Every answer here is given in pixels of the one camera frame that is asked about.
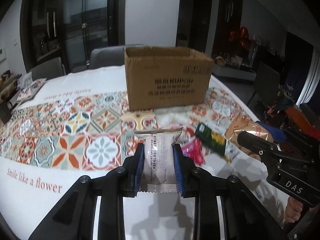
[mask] snack packet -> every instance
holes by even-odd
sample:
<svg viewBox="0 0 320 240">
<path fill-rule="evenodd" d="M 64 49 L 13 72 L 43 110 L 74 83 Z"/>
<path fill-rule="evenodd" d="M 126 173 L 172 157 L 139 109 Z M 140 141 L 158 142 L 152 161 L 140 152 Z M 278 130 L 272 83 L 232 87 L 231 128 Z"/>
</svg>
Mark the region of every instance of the snack packet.
<svg viewBox="0 0 320 240">
<path fill-rule="evenodd" d="M 239 154 L 240 150 L 232 142 L 227 140 L 224 159 L 230 165 L 233 159 Z"/>
<path fill-rule="evenodd" d="M 242 131 L 247 131 L 248 133 L 258 136 L 271 143 L 273 143 L 273 137 L 262 126 L 258 125 L 257 123 L 249 119 L 243 118 L 240 114 L 232 121 L 232 123 L 229 125 L 228 129 L 226 130 L 225 137 L 227 140 L 230 140 L 230 142 L 235 144 L 238 147 L 238 149 L 243 151 L 245 154 L 261 161 L 261 158 L 259 155 L 253 153 L 252 151 L 238 144 L 237 138 L 239 133 L 241 133 Z"/>
<path fill-rule="evenodd" d="M 227 141 L 222 135 L 212 131 L 205 124 L 200 123 L 197 126 L 195 136 L 198 137 L 210 150 L 224 156 Z"/>
<path fill-rule="evenodd" d="M 195 138 L 193 141 L 181 146 L 183 155 L 193 160 L 195 164 L 204 164 L 204 157 L 201 154 L 201 141 Z"/>
<path fill-rule="evenodd" d="M 144 167 L 141 191 L 177 192 L 172 144 L 182 128 L 134 132 L 144 141 Z"/>
</svg>

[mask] dining chair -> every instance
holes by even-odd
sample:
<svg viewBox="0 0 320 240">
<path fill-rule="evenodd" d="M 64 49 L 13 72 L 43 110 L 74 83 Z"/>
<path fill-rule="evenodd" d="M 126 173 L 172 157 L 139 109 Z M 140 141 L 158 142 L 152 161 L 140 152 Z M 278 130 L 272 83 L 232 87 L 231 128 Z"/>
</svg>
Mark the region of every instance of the dining chair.
<svg viewBox="0 0 320 240">
<path fill-rule="evenodd" d="M 253 83 L 254 92 L 249 99 L 247 106 L 251 103 L 256 94 L 258 94 L 268 106 L 272 106 L 277 99 L 279 84 L 280 74 L 260 61 L 257 75 Z"/>
<path fill-rule="evenodd" d="M 143 44 L 122 45 L 94 49 L 91 53 L 88 69 L 124 65 L 124 48 L 140 47 Z"/>
<path fill-rule="evenodd" d="M 32 68 L 30 71 L 33 81 L 39 78 L 47 78 L 47 80 L 50 80 L 66 75 L 66 70 L 62 64 L 61 57 L 56 57 L 41 63 L 40 65 Z"/>
</svg>

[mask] red balloon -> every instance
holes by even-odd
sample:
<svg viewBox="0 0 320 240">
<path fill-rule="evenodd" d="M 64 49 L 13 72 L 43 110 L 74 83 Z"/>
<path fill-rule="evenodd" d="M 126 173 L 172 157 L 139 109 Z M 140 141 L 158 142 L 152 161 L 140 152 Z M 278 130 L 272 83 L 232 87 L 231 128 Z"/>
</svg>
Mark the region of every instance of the red balloon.
<svg viewBox="0 0 320 240">
<path fill-rule="evenodd" d="M 240 38 L 240 32 L 239 31 L 231 31 L 229 35 L 229 41 L 233 42 L 236 39 Z"/>
<path fill-rule="evenodd" d="M 245 38 L 241 38 L 240 39 L 240 45 L 245 48 L 245 49 L 250 49 L 250 42 L 248 39 L 245 39 Z"/>
<path fill-rule="evenodd" d="M 240 38 L 248 38 L 248 37 L 249 37 L 248 29 L 246 27 L 241 27 Z"/>
</svg>

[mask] cardboard box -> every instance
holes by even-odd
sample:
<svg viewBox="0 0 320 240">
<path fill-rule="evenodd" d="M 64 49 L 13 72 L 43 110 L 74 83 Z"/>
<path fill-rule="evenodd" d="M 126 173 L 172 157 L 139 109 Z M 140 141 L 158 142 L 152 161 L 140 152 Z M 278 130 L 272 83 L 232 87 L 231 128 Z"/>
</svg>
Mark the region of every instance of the cardboard box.
<svg viewBox="0 0 320 240">
<path fill-rule="evenodd" d="M 211 57 L 189 48 L 126 48 L 130 110 L 203 103 L 212 65 Z"/>
</svg>

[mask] white curtain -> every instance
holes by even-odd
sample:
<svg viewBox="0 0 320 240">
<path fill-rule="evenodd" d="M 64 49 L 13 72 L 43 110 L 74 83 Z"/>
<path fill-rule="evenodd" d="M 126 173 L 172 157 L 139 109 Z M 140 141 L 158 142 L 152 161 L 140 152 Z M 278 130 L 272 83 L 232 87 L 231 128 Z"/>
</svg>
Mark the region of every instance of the white curtain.
<svg viewBox="0 0 320 240">
<path fill-rule="evenodd" d="M 297 100 L 297 106 L 302 103 L 307 103 L 311 99 L 313 93 L 316 91 L 320 79 L 320 51 L 313 47 L 313 54 L 309 73 L 304 84 L 301 94 Z"/>
</svg>

